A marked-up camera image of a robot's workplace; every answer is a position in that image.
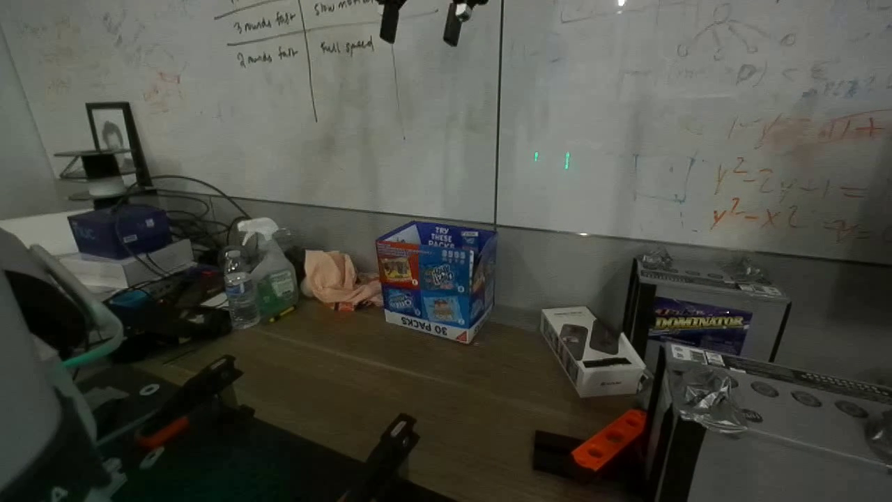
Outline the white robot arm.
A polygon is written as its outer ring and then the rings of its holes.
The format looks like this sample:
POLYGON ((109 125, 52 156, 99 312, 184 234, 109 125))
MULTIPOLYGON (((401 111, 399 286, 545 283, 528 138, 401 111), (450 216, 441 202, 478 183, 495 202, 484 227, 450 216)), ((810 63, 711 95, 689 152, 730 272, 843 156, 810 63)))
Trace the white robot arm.
POLYGON ((388 446, 382 460, 333 452, 258 467, 247 446, 252 418, 216 407, 212 432, 146 475, 128 480, 103 467, 92 411, 59 356, 28 326, 7 273, 29 273, 35 255, 0 233, 0 502, 449 502, 401 478, 415 442, 388 446))

